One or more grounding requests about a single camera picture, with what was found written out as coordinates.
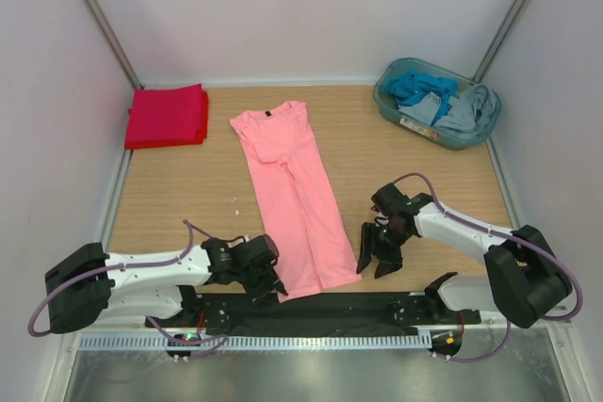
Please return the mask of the pink t shirt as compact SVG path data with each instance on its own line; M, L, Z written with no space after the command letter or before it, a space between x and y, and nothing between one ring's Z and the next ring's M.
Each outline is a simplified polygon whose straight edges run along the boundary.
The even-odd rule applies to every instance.
M231 119L265 232L279 250L282 302L356 283L357 261L304 102Z

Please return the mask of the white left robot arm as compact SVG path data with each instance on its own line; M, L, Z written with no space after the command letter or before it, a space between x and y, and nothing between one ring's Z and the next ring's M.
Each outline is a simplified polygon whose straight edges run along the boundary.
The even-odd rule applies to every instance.
M192 325L202 310L195 289L241 284L252 303L285 294L275 266L279 251L266 235L234 245L209 238L187 249L150 254L107 253L89 243L49 270L44 279L49 329L65 334L109 318L141 318L146 325Z

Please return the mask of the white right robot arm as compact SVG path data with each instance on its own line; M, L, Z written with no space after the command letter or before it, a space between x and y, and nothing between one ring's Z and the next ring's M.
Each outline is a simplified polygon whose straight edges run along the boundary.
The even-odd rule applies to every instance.
M371 199L377 216L361 228L358 272L373 260L378 262L375 278L400 270L401 248L412 237L445 243L484 265L481 276L449 272L432 283L435 293L425 298L424 310L434 322L445 323L462 310L477 310L499 312L527 329L573 291L544 237L531 226L497 231L426 193L409 198L393 185Z

